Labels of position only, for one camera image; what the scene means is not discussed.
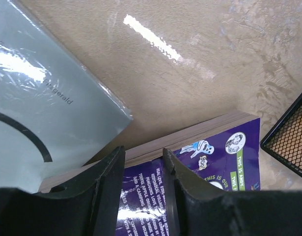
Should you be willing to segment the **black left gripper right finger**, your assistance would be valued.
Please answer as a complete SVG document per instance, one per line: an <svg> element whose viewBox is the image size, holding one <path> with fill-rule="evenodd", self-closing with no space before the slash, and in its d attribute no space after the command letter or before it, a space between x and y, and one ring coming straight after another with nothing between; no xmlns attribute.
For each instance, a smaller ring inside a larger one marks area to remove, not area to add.
<svg viewBox="0 0 302 236"><path fill-rule="evenodd" d="M171 236L237 236L232 196L163 149L166 216Z"/></svg>

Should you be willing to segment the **purple paperback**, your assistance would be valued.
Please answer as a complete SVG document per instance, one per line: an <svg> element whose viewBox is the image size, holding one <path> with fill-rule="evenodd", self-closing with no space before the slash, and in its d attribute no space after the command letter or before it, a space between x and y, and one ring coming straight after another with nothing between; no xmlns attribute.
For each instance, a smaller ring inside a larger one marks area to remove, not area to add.
<svg viewBox="0 0 302 236"><path fill-rule="evenodd" d="M125 150L114 236L169 236L163 149L211 185L229 192L233 207L260 189L260 118L235 111ZM50 236L58 200L33 195L37 219L31 234Z"/></svg>

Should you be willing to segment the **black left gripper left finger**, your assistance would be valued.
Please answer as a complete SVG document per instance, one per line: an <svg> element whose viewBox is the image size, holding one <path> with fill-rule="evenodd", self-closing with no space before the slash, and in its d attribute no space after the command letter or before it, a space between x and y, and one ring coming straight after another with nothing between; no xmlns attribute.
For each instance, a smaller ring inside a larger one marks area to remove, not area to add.
<svg viewBox="0 0 302 236"><path fill-rule="evenodd" d="M125 162L123 146L95 165L53 187L58 200L52 236L113 236L117 221Z"/></svg>

